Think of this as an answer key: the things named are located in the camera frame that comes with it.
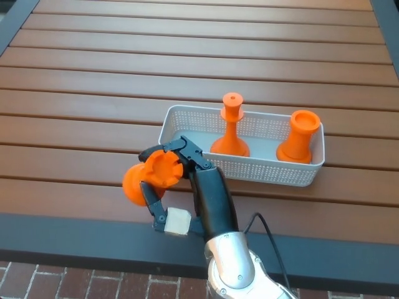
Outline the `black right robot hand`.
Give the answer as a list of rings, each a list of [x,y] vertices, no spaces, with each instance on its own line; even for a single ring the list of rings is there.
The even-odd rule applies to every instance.
[[[237,232],[236,210],[222,170],[203,156],[202,149],[185,136],[163,145],[153,146],[139,155],[147,162],[150,155],[160,150],[174,153],[183,167],[183,177],[188,179],[194,195],[194,205],[200,219],[203,237],[209,241],[219,235]]]

